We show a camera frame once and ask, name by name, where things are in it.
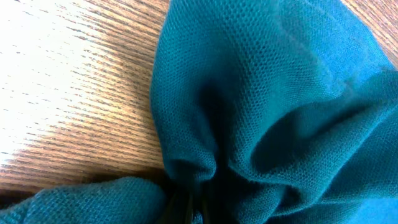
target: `knitted fabric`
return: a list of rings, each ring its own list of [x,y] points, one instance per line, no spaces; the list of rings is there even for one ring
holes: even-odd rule
[[[213,223],[366,223],[376,204],[372,223],[397,223],[397,97],[337,0],[172,0],[151,86],[165,169]],[[165,202],[121,179],[43,191],[0,223],[153,223]]]

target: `wood grain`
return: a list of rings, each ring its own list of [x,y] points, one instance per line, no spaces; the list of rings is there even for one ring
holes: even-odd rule
[[[343,2],[398,66],[395,0]],[[5,0],[0,195],[163,177],[149,108],[168,0]]]

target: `wrinkled fabric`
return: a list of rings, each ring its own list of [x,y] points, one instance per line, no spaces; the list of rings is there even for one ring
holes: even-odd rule
[[[170,179],[213,223],[270,224],[397,223],[397,99],[398,73],[336,0],[171,1],[150,97]],[[122,179],[43,191],[0,223],[153,223],[165,203]]]

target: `cloth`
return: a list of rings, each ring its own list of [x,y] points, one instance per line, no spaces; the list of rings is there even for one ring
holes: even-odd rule
[[[151,86],[165,170],[212,223],[398,223],[397,97],[337,0],[172,0]],[[153,223],[166,203],[127,177],[41,191],[0,223]]]

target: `brown wood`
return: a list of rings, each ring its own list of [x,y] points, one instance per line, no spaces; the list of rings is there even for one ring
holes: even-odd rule
[[[344,0],[398,66],[395,0]],[[6,0],[0,9],[0,195],[159,179],[149,109],[168,0]]]

